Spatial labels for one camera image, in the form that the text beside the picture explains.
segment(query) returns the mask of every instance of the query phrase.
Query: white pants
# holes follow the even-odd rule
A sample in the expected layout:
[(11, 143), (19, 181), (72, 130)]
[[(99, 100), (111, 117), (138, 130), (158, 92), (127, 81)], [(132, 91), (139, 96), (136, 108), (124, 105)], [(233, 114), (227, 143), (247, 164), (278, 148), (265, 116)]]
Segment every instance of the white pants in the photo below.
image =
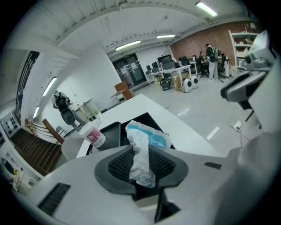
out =
[(209, 78), (213, 78), (214, 74), (215, 74), (215, 78), (218, 78), (218, 62), (210, 62), (209, 63), (209, 71), (210, 71), (210, 75)]

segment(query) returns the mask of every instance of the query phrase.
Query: office desk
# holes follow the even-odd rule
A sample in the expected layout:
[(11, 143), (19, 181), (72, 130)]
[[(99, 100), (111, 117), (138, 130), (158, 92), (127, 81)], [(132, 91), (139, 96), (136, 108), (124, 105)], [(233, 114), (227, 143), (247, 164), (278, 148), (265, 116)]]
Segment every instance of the office desk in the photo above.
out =
[[(169, 134), (176, 150), (199, 155), (222, 157), (206, 139), (192, 130), (186, 123), (143, 94), (137, 95), (103, 113), (101, 115), (99, 129), (116, 121), (120, 123), (127, 122), (147, 112), (162, 131)], [(89, 146), (90, 143), (85, 140), (78, 152), (77, 158), (85, 156)]]
[(198, 74), (197, 74), (197, 66), (196, 66), (196, 61), (191, 61), (191, 62), (189, 62), (190, 64), (194, 64), (195, 65), (195, 71), (196, 71), (196, 76), (198, 76)]
[(173, 72), (177, 71), (179, 73), (180, 80), (182, 80), (181, 71), (184, 70), (184, 69), (188, 69), (188, 73), (191, 75), (190, 67), (191, 67), (191, 65), (185, 65), (185, 66), (175, 68), (175, 69), (161, 70), (161, 71), (158, 71), (156, 73), (151, 73), (150, 75), (154, 76), (154, 75), (162, 74), (162, 77), (164, 78), (164, 73), (173, 73)]

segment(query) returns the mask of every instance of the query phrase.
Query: plastic cup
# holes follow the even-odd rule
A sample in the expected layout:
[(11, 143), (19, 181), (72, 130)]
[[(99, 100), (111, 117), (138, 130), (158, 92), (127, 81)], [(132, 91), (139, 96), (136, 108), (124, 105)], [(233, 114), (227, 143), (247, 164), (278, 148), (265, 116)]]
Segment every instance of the plastic cup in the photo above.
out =
[(106, 140), (106, 137), (95, 127), (94, 122), (86, 123), (80, 129), (79, 134), (97, 149), (100, 148)]

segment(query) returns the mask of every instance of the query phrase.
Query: plastic bag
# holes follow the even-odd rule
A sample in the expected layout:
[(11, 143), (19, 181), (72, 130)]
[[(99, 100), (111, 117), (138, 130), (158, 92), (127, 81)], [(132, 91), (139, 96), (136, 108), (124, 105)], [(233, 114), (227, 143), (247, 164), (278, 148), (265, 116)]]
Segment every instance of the plastic bag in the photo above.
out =
[(155, 175), (149, 167), (148, 135), (138, 129), (129, 129), (127, 138), (135, 153), (129, 179), (147, 188), (155, 187)]
[(164, 134), (161, 131), (155, 130), (149, 126), (146, 126), (142, 123), (131, 120), (126, 126), (126, 132), (130, 129), (140, 130), (148, 135), (148, 140), (150, 145), (161, 146), (170, 148), (172, 145), (171, 139), (168, 135)]

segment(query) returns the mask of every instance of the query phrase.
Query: green jacket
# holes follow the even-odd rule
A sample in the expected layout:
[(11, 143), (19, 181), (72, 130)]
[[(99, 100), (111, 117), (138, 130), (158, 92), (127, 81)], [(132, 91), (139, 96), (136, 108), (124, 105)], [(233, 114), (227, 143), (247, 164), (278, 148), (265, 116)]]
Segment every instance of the green jacket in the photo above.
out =
[(206, 56), (210, 57), (210, 62), (215, 62), (217, 61), (216, 58), (216, 53), (215, 53), (216, 49), (214, 46), (209, 45), (206, 49)]

